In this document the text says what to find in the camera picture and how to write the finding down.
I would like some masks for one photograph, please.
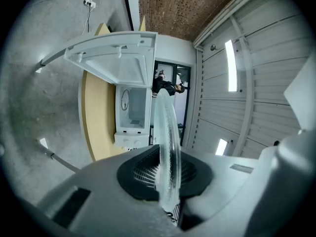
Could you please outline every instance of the open white lid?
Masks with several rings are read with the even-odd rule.
[[[156,36],[148,32],[106,34],[67,48],[64,58],[109,83],[150,87]]]

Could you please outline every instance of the white cabinet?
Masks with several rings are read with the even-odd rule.
[[[74,43],[64,58],[116,85],[115,144],[144,147],[149,141],[157,33],[121,32]]]

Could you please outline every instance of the metal beam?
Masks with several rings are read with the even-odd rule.
[[[253,78],[253,68],[252,68],[252,61],[251,55],[248,48],[248,43],[246,38],[243,36],[243,32],[241,31],[241,27],[234,18],[233,15],[230,16],[232,24],[234,26],[235,31],[237,32],[239,38],[239,42],[242,49],[243,60],[246,69],[246,79],[247,79],[247,94],[246,94],[246,107],[245,107],[245,114],[243,116],[243,122],[241,126],[240,135],[238,137],[238,141],[233,152],[232,156],[240,156],[243,146],[245,144],[247,135],[249,133],[249,128],[251,124],[252,112],[253,112],[253,103],[254,103],[254,78]]]
[[[199,103],[201,101],[201,89],[202,89],[202,52],[197,50],[197,78],[196,78],[196,92],[194,100],[193,118],[190,127],[188,148],[192,148],[194,136],[197,130]]]

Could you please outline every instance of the window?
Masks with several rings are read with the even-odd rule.
[[[159,71],[164,70],[164,74],[166,75],[165,81],[170,81],[174,84],[181,84],[185,87],[185,91],[183,93],[176,92],[174,96],[171,96],[173,99],[173,107],[176,113],[178,130],[180,136],[180,144],[182,145],[183,135],[186,125],[187,118],[187,110],[188,110],[188,100],[190,93],[190,67],[168,63],[155,61],[155,70],[154,70],[154,78],[158,77]]]

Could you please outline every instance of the ceiling light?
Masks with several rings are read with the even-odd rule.
[[[46,148],[48,149],[48,146],[47,146],[47,143],[46,143],[45,138],[40,139],[39,142],[40,142],[44,147],[46,147]]]
[[[225,140],[222,140],[222,139],[219,140],[218,147],[215,153],[217,156],[222,156],[224,154],[227,143],[228,142]]]
[[[237,91],[237,70],[232,41],[227,41],[225,47],[228,61],[228,91]]]

